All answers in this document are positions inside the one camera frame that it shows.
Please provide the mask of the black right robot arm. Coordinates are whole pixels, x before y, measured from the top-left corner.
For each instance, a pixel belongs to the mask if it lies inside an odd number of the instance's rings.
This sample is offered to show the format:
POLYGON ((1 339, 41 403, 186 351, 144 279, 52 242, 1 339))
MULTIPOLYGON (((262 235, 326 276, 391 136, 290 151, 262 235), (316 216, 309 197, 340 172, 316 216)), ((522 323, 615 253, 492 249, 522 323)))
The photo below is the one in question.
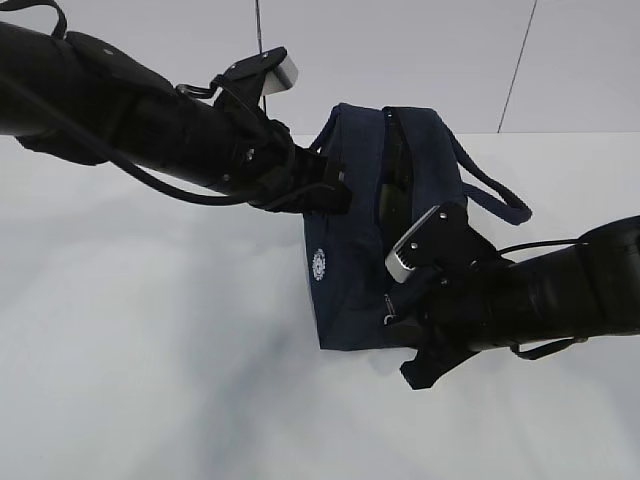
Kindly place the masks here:
POLYGON ((485 250, 469 260, 436 258, 433 277, 390 325, 416 351, 400 367, 412 389, 433 387, 482 351, 534 361, 594 337, 638 334, 638 217, 520 262, 480 244, 485 250))

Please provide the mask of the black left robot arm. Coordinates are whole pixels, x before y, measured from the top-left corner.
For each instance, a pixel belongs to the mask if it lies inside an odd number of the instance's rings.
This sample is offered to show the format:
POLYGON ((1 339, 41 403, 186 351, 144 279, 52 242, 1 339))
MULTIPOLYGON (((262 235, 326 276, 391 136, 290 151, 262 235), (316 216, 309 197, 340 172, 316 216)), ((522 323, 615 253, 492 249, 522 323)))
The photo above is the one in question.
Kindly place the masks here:
POLYGON ((344 165, 297 145, 263 97, 297 71, 277 47, 239 60, 205 87, 173 84, 115 46, 72 31, 1 26, 1 132, 25 149, 82 165, 110 163, 195 205, 344 214, 344 165))

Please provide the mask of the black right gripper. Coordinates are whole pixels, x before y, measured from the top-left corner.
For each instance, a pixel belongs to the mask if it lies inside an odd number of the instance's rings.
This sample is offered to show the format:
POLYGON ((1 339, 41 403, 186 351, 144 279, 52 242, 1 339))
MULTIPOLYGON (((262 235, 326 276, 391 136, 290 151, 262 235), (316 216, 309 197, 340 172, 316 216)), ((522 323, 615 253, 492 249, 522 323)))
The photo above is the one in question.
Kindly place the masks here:
POLYGON ((436 382, 475 354, 503 348, 497 297, 503 264, 473 264, 453 275, 420 269, 387 293, 386 338, 417 351, 400 373, 412 390, 436 382))

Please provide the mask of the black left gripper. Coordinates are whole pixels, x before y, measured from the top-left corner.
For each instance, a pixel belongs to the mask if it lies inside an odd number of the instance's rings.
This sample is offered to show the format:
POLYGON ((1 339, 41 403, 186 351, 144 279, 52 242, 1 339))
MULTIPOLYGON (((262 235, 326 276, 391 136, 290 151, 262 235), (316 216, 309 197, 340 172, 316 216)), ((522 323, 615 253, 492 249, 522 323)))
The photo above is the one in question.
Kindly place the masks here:
POLYGON ((295 143, 282 122, 268 119, 258 137, 239 129, 227 136, 228 151, 209 162, 199 185, 226 196, 245 197, 260 210, 346 214, 352 191, 343 183, 344 164, 295 143))

